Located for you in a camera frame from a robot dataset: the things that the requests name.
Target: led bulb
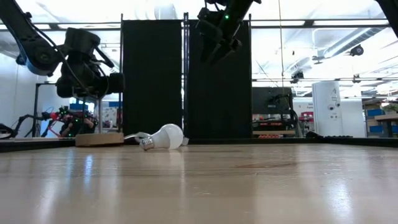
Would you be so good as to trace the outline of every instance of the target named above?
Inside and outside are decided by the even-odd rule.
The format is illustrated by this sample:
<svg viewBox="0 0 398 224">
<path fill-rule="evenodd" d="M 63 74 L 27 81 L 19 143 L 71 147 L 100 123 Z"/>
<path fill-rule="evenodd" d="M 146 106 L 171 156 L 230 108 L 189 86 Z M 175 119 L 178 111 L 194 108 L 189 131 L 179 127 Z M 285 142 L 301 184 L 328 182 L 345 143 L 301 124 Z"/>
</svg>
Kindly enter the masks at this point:
<svg viewBox="0 0 398 224">
<path fill-rule="evenodd" d="M 175 124 L 166 124 L 155 134 L 140 141 L 140 147 L 147 151 L 149 149 L 176 149 L 181 146 L 183 133 Z"/>
</svg>

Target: black curtain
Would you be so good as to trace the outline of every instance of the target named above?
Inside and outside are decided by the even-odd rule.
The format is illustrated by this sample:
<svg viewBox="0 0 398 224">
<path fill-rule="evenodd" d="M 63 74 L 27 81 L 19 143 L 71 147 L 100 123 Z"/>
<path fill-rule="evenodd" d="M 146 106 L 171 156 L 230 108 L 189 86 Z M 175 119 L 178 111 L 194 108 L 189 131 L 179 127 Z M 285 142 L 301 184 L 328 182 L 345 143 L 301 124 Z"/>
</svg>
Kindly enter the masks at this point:
<svg viewBox="0 0 398 224">
<path fill-rule="evenodd" d="M 192 139 L 251 138 L 251 47 L 249 24 L 236 37 L 242 48 L 210 66 L 200 62 L 203 41 L 190 21 L 185 87 L 185 135 Z"/>
<path fill-rule="evenodd" d="M 181 21 L 123 21 L 123 132 L 182 126 Z"/>
</svg>

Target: ceiling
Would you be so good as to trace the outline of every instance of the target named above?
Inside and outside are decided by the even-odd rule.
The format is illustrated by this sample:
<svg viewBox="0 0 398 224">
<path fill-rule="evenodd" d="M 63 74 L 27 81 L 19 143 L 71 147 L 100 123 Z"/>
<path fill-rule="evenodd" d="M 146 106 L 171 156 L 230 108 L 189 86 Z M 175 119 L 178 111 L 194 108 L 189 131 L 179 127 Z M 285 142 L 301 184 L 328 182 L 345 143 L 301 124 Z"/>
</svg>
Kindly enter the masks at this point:
<svg viewBox="0 0 398 224">
<path fill-rule="evenodd" d="M 23 11 L 33 15 L 34 23 L 73 22 L 119 22 L 121 13 L 125 19 L 181 19 L 184 12 L 196 17 L 204 6 L 202 0 L 17 0 Z M 262 0 L 254 3 L 249 13 L 252 19 L 373 19 L 384 18 L 375 0 Z M 103 50 L 114 61 L 119 60 L 120 33 L 117 30 L 93 31 L 101 37 Z M 56 44 L 62 44 L 64 31 L 46 32 Z M 368 38 L 358 43 L 365 49 L 359 57 L 345 55 L 344 50 L 328 59 L 312 60 L 322 56 L 325 50 L 344 49 L 350 41 L 366 34 Z M 0 52 L 16 56 L 18 49 L 9 32 L 0 31 Z M 252 30 L 252 72 L 253 79 L 268 79 L 256 82 L 256 86 L 282 86 L 282 82 L 269 79 L 290 78 L 303 71 L 305 78 L 351 78 L 354 74 L 366 77 L 398 78 L 398 43 L 390 28 L 370 29 L 253 29 Z M 313 82 L 284 82 L 292 86 L 299 95 L 308 94 Z M 360 89 L 376 94 L 380 84 L 395 88 L 392 82 L 341 82 L 341 89 L 352 94 Z"/>
</svg>

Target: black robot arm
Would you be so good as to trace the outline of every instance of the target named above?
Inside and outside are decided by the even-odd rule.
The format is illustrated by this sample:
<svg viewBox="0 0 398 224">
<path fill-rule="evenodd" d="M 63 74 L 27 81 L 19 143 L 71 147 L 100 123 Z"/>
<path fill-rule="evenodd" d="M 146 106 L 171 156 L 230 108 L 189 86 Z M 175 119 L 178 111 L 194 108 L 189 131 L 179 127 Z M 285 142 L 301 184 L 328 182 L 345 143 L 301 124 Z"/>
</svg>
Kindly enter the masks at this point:
<svg viewBox="0 0 398 224">
<path fill-rule="evenodd" d="M 0 0 L 0 19 L 15 38 L 20 50 L 19 65 L 36 75 L 52 76 L 61 62 L 56 50 L 35 30 L 30 13 L 23 13 L 15 0 Z"/>
<path fill-rule="evenodd" d="M 56 84 L 58 96 L 90 96 L 98 99 L 123 91 L 123 75 L 112 73 L 108 77 L 99 66 L 99 63 L 104 63 L 114 67 L 98 47 L 101 39 L 97 35 L 83 29 L 68 28 L 64 44 L 56 46 L 33 25 L 30 18 L 31 14 L 23 13 L 15 0 L 0 0 L 0 19 L 18 44 L 19 65 L 27 65 L 34 74 L 51 76 L 59 63 L 63 62 L 61 78 Z M 95 50 L 104 60 L 96 59 Z"/>
<path fill-rule="evenodd" d="M 398 37 L 398 0 L 376 0 Z"/>
<path fill-rule="evenodd" d="M 197 29 L 204 39 L 202 61 L 215 63 L 240 48 L 242 44 L 235 35 L 253 1 L 261 4 L 261 0 L 205 0 L 225 6 L 225 10 L 204 7 L 199 12 Z"/>
</svg>

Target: wooden tabletop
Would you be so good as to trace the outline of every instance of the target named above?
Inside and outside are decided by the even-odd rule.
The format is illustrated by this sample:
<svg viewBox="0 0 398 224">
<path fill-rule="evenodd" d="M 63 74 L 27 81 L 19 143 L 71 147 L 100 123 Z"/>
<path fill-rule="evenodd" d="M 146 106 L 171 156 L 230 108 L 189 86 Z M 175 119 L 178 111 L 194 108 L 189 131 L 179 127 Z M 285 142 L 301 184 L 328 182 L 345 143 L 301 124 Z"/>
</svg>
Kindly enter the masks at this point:
<svg viewBox="0 0 398 224">
<path fill-rule="evenodd" d="M 328 144 L 0 157 L 0 223 L 398 223 L 398 151 Z"/>
</svg>

